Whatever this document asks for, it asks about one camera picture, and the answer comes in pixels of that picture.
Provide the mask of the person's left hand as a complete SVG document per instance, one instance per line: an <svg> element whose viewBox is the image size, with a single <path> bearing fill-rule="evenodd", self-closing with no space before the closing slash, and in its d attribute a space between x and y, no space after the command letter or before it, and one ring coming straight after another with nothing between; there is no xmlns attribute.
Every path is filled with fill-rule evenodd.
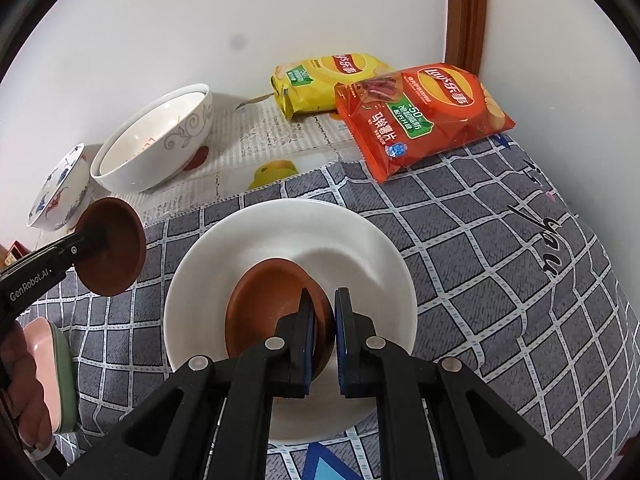
<svg viewBox="0 0 640 480"><path fill-rule="evenodd" d="M36 362L27 350L23 329L17 322L2 340L1 359L10 368L6 398L11 415L18 419L18 434L30 448L44 451L52 441L49 410L36 377Z"/></svg>

